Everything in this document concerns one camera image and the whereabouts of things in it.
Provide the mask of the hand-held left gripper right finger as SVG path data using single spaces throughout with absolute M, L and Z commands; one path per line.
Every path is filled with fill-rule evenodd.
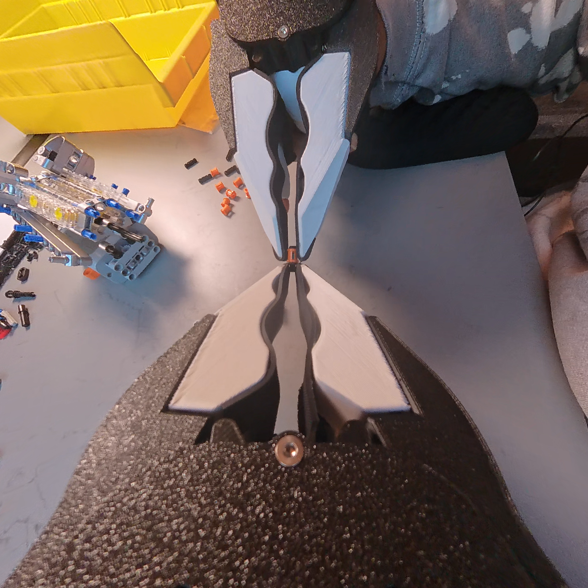
M 410 411 L 364 311 L 307 266 L 295 276 L 307 343 L 299 403 L 305 435 L 336 440 L 349 422 Z

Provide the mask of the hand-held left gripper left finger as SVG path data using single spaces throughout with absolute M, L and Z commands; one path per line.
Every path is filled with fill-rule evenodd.
M 288 267 L 258 280 L 217 313 L 167 409 L 234 420 L 245 440 L 273 437 L 280 400 L 273 340 L 282 327 Z

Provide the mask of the scattered small brick parts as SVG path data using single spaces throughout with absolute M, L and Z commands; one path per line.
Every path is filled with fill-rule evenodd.
M 36 298 L 36 293 L 33 291 L 25 291 L 21 289 L 6 290 L 3 296 L 7 300 L 14 301 L 14 312 L 18 313 L 18 320 L 15 315 L 8 310 L 4 299 L 1 299 L 1 340 L 8 337 L 18 325 L 24 329 L 31 326 L 30 313 L 28 307 L 23 302 L 24 299 Z

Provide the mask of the grey toy brick assembly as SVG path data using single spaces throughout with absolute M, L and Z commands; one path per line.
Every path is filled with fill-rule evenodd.
M 94 159 L 64 136 L 35 135 L 11 162 L 1 161 L 1 211 L 49 261 L 84 266 L 114 283 L 134 281 L 160 251 L 145 227 L 153 199 L 100 182 Z

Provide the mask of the group of orange bushes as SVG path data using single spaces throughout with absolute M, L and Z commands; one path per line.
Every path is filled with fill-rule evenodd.
M 218 168 L 210 169 L 211 182 L 220 195 L 220 211 L 226 217 L 234 214 L 234 205 L 250 200 L 251 195 L 237 166 L 231 166 L 222 173 Z

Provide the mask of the person's right hand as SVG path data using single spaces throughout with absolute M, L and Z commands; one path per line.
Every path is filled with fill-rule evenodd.
M 376 21 L 377 21 L 377 28 L 378 28 L 378 58 L 377 58 L 377 64 L 376 64 L 376 69 L 375 69 L 375 77 L 378 76 L 380 70 L 382 69 L 383 63 L 386 59 L 386 52 L 387 52 L 387 33 L 386 33 L 386 27 L 385 27 L 385 23 L 383 21 L 383 18 L 380 14 L 380 12 L 378 11 L 377 17 L 376 17 Z

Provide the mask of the group of black pins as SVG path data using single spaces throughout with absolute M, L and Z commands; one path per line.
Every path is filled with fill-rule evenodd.
M 191 160 L 187 161 L 184 164 L 184 167 L 187 170 L 190 170 L 192 168 L 194 168 L 197 164 L 198 164 L 198 160 L 195 158 L 192 158 Z M 211 182 L 212 180 L 216 180 L 217 178 L 220 178 L 221 176 L 231 176 L 234 175 L 235 173 L 239 172 L 239 167 L 236 165 L 233 165 L 231 167 L 229 167 L 228 169 L 226 169 L 223 173 L 221 173 L 218 168 L 211 168 L 210 171 L 203 175 L 202 177 L 198 178 L 198 182 L 201 185 L 204 185 L 206 183 Z

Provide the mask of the person's black trousers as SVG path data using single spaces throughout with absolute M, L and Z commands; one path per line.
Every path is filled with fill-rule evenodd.
M 434 105 L 413 99 L 396 109 L 367 107 L 359 116 L 351 165 L 394 169 L 505 151 L 525 141 L 538 110 L 521 89 L 474 90 Z

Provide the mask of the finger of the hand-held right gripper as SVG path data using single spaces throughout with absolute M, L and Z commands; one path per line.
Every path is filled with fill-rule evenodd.
M 290 118 L 274 81 L 260 70 L 231 78 L 235 160 L 278 260 L 287 258 L 290 194 L 285 141 Z
M 345 124 L 350 64 L 349 52 L 327 53 L 298 77 L 296 93 L 307 133 L 296 180 L 296 244 L 300 260 L 311 253 L 349 155 Z

